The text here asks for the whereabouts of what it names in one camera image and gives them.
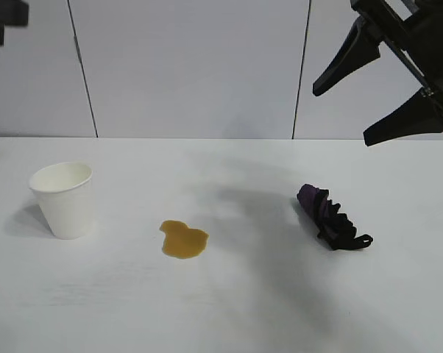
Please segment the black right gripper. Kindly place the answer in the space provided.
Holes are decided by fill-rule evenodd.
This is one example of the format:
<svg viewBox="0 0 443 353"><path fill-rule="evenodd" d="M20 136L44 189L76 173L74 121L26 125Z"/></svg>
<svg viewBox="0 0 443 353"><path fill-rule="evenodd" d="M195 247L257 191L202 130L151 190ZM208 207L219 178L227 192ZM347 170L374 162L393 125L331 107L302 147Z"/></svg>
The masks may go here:
<svg viewBox="0 0 443 353"><path fill-rule="evenodd" d="M313 83L321 96L380 58L380 39L421 84L408 101L364 133L366 146L413 135L443 133L443 1L413 1L402 19L386 1L351 1L360 16L329 66Z"/></svg>

